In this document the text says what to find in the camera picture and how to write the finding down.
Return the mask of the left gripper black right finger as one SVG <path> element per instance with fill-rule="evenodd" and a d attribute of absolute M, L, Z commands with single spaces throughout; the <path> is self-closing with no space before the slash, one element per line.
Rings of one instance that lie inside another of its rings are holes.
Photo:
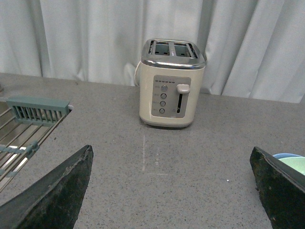
<path fill-rule="evenodd" d="M 274 229 L 305 227 L 305 176 L 254 147 L 250 156 L 259 198 Z"/>

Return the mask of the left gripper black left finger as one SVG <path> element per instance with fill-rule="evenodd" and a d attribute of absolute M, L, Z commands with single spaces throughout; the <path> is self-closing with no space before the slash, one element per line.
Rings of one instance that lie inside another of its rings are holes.
<path fill-rule="evenodd" d="M 78 219 L 93 162 L 85 145 L 22 193 L 1 205 L 2 229 L 72 229 Z"/>

